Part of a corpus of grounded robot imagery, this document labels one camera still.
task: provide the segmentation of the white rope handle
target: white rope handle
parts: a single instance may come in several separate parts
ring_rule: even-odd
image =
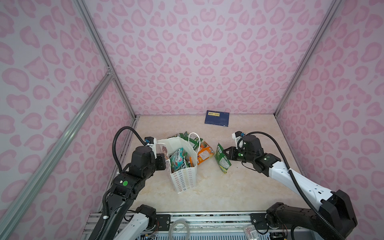
[[[188,143],[189,143],[189,136],[190,136],[192,133],[196,134],[196,136],[199,138],[199,146],[198,146],[197,151],[196,151],[196,153],[199,154],[199,151],[200,151],[200,145],[201,145],[201,140],[200,140],[200,137],[198,136],[197,133],[195,133],[195,132],[191,132],[190,134],[188,134]]]

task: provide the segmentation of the blue box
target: blue box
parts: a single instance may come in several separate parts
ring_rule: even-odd
[[[213,125],[228,127],[228,122],[229,122],[229,113],[207,111],[207,115],[205,116],[206,124],[213,124]]]

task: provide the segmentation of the white shopping bag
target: white shopping bag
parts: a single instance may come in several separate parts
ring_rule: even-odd
[[[168,171],[173,186],[177,193],[181,193],[196,187],[196,173],[197,173],[197,152],[200,149],[200,140],[199,147],[196,151],[189,144],[189,141],[186,141],[180,137],[171,137],[167,139],[161,139],[157,141],[157,147],[160,147],[161,152],[167,154],[166,156],[166,171]],[[188,167],[180,169],[172,173],[170,168],[169,156],[171,156],[176,150],[183,148],[188,155],[192,158],[193,167]]]

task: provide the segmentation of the beige table surface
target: beige table surface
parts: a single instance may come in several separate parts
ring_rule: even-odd
[[[273,115],[230,115],[229,127],[204,124],[204,120],[205,116],[142,116],[136,130],[143,139],[148,136],[165,139],[179,132],[196,132],[214,150],[218,142],[224,149],[234,146],[232,133],[236,131],[263,131],[276,139],[291,168],[299,171]],[[260,134],[257,137],[264,152],[282,159],[269,138]],[[133,136],[124,165],[131,161],[132,152],[140,145]],[[231,163],[224,174],[214,157],[207,159],[197,167],[196,188],[180,194],[174,190],[166,171],[156,171],[146,181],[131,209],[146,204],[158,212],[259,211],[266,210],[275,202],[308,208],[300,196],[283,184],[246,169],[241,162]]]

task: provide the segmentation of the pink leopard print wall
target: pink leopard print wall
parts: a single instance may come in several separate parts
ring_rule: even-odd
[[[273,113],[331,0],[87,0],[136,114]]]
[[[110,83],[10,239],[79,239],[89,213],[98,210],[115,167],[112,139],[119,128],[130,124]],[[119,136],[117,153],[126,134]]]
[[[349,194],[351,240],[384,235],[383,12],[345,2],[278,118],[308,177]]]
[[[0,218],[106,73],[71,0],[0,7]]]

